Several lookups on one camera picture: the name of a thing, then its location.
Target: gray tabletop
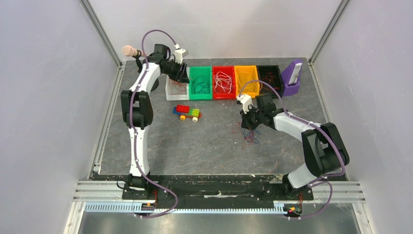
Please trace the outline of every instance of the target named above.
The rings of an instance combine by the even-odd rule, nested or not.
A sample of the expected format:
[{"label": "gray tabletop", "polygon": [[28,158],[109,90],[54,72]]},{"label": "gray tabletop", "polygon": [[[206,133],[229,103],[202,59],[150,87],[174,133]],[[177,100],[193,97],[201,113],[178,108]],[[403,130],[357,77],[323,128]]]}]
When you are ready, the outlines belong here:
[{"label": "gray tabletop", "polygon": [[[293,58],[187,59],[188,66],[279,65],[283,71]],[[138,77],[136,63],[128,61],[120,90],[128,90]],[[258,144],[247,144],[238,131],[241,106],[235,100],[166,101],[166,76],[151,92],[154,118],[148,137],[148,160],[153,175],[170,174],[284,174],[304,163],[301,142],[266,126],[257,128]],[[303,63],[298,94],[284,97],[295,115],[325,123],[310,68]],[[172,113],[177,104],[199,109],[198,122],[182,121]],[[281,108],[276,99],[275,104]],[[131,142],[123,122],[120,99],[104,147],[101,175],[126,175],[131,166]]]}]

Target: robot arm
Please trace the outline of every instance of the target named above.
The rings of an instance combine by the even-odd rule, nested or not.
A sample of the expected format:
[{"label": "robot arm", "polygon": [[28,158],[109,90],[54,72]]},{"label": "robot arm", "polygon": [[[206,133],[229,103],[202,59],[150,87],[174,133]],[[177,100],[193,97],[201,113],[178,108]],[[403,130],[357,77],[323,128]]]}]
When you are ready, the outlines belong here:
[{"label": "robot arm", "polygon": [[[304,124],[294,118],[290,112],[277,109],[270,94],[256,97],[257,108],[253,106],[249,95],[237,97],[237,102],[243,106],[241,127],[250,130],[264,124],[274,130],[285,132],[302,142],[305,163],[295,171],[284,176],[282,182],[288,190],[299,189],[314,179],[331,173],[340,168],[340,162],[331,145],[314,127]],[[344,165],[349,163],[349,157],[341,140],[337,127],[332,123],[312,123],[320,127],[334,142]]]},{"label": "robot arm", "polygon": [[[122,105],[122,116],[123,121],[129,127],[129,135],[131,139],[131,169],[130,174],[132,176],[140,177],[141,173],[136,167],[136,163],[139,162],[139,166],[142,172],[147,175],[150,172],[148,157],[147,157],[147,142],[148,142],[148,131],[150,124],[153,120],[153,109],[150,103],[149,93],[154,90],[158,85],[158,77],[161,74],[167,74],[168,77],[177,82],[189,82],[186,67],[187,65],[183,62],[183,57],[188,54],[185,49],[177,49],[174,52],[175,59],[169,59],[170,49],[161,44],[156,44],[154,53],[148,56],[148,62],[142,65],[139,60],[141,52],[133,49],[131,46],[123,47],[122,51],[126,56],[132,56],[136,59],[138,65],[138,71],[141,72],[145,69],[146,73],[143,72],[139,74],[138,79],[132,85],[129,90],[124,90],[120,94],[121,105]],[[131,100],[132,93],[137,89],[134,100]],[[129,117],[130,117],[130,104],[138,102],[139,107],[132,108],[132,121],[136,128],[135,130],[131,127]]]}]

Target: toy car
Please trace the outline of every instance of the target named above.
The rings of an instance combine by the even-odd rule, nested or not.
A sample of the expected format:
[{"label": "toy car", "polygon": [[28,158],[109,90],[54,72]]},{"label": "toy car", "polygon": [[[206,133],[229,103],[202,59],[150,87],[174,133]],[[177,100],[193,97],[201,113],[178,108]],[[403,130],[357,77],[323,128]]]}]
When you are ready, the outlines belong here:
[{"label": "toy car", "polygon": [[197,122],[198,118],[202,117],[202,113],[198,109],[191,109],[189,106],[176,105],[173,108],[173,113],[179,115],[181,120],[192,118],[192,121]]}]

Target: purple cable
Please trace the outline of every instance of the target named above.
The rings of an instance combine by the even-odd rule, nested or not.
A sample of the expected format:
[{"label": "purple cable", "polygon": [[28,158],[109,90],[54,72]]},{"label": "purple cable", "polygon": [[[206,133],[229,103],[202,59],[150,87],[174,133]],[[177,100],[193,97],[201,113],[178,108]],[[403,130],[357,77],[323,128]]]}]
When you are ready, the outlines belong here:
[{"label": "purple cable", "polygon": [[[301,122],[301,123],[304,123],[304,124],[306,124],[306,125],[309,125],[309,126],[315,128],[315,129],[317,129],[317,130],[327,139],[328,143],[330,143],[331,147],[333,148],[334,152],[336,153],[337,158],[338,158],[338,161],[340,162],[341,172],[340,172],[340,173],[335,173],[335,174],[325,174],[324,176],[327,176],[327,175],[328,175],[328,176],[342,176],[342,175],[344,175],[344,174],[346,173],[346,168],[345,168],[343,159],[341,158],[341,155],[340,155],[340,153],[338,152],[338,149],[337,149],[336,145],[334,144],[333,140],[331,140],[331,138],[330,138],[319,126],[317,126],[317,125],[315,125],[315,124],[313,124],[313,123],[310,123],[309,121],[307,121],[307,120],[305,120],[305,119],[302,119],[302,118],[300,118],[300,117],[297,117],[297,116],[294,116],[294,115],[289,114],[289,113],[287,112],[287,109],[285,108],[284,102],[282,101],[280,95],[277,93],[277,91],[275,91],[275,89],[274,89],[271,85],[269,85],[268,83],[266,83],[266,82],[264,82],[264,81],[262,81],[262,80],[250,80],[250,81],[248,81],[247,83],[245,83],[245,85],[241,88],[240,94],[238,95],[239,97],[241,97],[241,94],[242,94],[244,88],[245,88],[249,83],[252,83],[252,82],[260,82],[260,83],[265,84],[266,86],[268,86],[268,87],[277,95],[278,99],[280,100],[282,109],[284,110],[284,113],[285,113],[288,117],[291,117],[291,118],[293,118],[293,119],[295,119],[295,120],[297,120],[297,121],[299,121],[299,122]],[[303,217],[297,217],[297,218],[293,218],[293,219],[300,220],[300,219],[303,219],[303,218],[313,217],[313,216],[321,213],[322,211],[324,211],[324,210],[327,208],[328,204],[330,204],[331,197],[333,196],[333,186],[331,185],[331,183],[328,182],[328,181],[322,181],[322,182],[320,182],[320,183],[314,184],[315,182],[321,180],[322,178],[323,178],[323,176],[320,176],[320,177],[314,179],[313,181],[311,181],[310,183],[308,183],[308,187],[309,187],[309,188],[314,188],[314,187],[316,187],[316,186],[318,186],[318,185],[321,185],[321,184],[328,184],[328,185],[330,186],[330,196],[328,197],[327,202],[325,203],[325,205],[323,206],[323,208],[321,208],[321,210],[315,212],[314,214],[306,215],[306,216],[303,216]]]},{"label": "purple cable", "polygon": [[136,136],[137,136],[137,134],[138,134],[138,131],[136,130],[135,126],[133,125],[133,120],[132,120],[132,113],[133,113],[133,112],[132,112],[132,111],[133,111],[133,101],[132,101],[132,100],[134,100],[135,95],[136,95],[136,92],[138,91],[138,89],[139,89],[139,87],[140,87],[140,84],[141,84],[141,82],[143,81],[143,78],[145,77],[145,75],[146,75],[146,73],[147,73],[147,69],[149,68],[148,57],[146,56],[145,49],[144,49],[144,47],[143,47],[143,43],[144,43],[144,41],[145,41],[146,36],[147,36],[149,33],[151,33],[151,32],[161,32],[161,33],[166,34],[166,35],[172,40],[173,44],[176,45],[175,40],[174,40],[167,32],[162,31],[162,30],[159,30],[159,29],[154,29],[154,30],[148,31],[148,32],[143,36],[143,38],[142,38],[142,44],[141,44],[141,45],[142,45],[142,54],[143,54],[143,56],[145,57],[146,69],[143,70],[143,75],[142,75],[142,77],[140,78],[140,80],[139,80],[139,82],[138,82],[138,85],[136,86],[135,90],[134,90],[133,93],[132,93],[132,96],[131,96],[131,104],[130,104],[130,106],[129,106],[129,123],[131,124],[131,127],[133,128],[133,131],[135,132],[134,138],[133,138],[133,153],[134,153],[134,157],[135,157],[135,161],[136,161],[136,167],[138,168],[138,170],[139,170],[140,174],[143,176],[143,178],[145,178],[149,183],[155,185],[156,187],[158,187],[158,188],[160,188],[160,189],[163,189],[163,190],[167,191],[168,193],[172,194],[172,195],[175,197],[175,204],[174,204],[171,208],[169,208],[169,209],[167,209],[166,211],[163,211],[163,212],[161,212],[161,213],[159,213],[159,214],[155,214],[155,215],[151,215],[151,216],[141,216],[141,218],[156,218],[156,217],[160,217],[160,216],[166,215],[168,212],[170,212],[171,210],[175,209],[175,207],[178,205],[178,196],[177,196],[174,192],[172,192],[172,190],[170,190],[170,189],[168,189],[168,188],[166,188],[166,187],[164,187],[164,186],[162,186],[162,185],[160,185],[160,184],[155,183],[154,181],[152,181],[151,179],[149,179],[149,178],[144,174],[144,172],[142,171],[142,169],[141,169],[140,166],[139,166],[139,163],[138,163],[139,160],[138,160],[138,156],[137,156],[137,153],[136,153]]}]

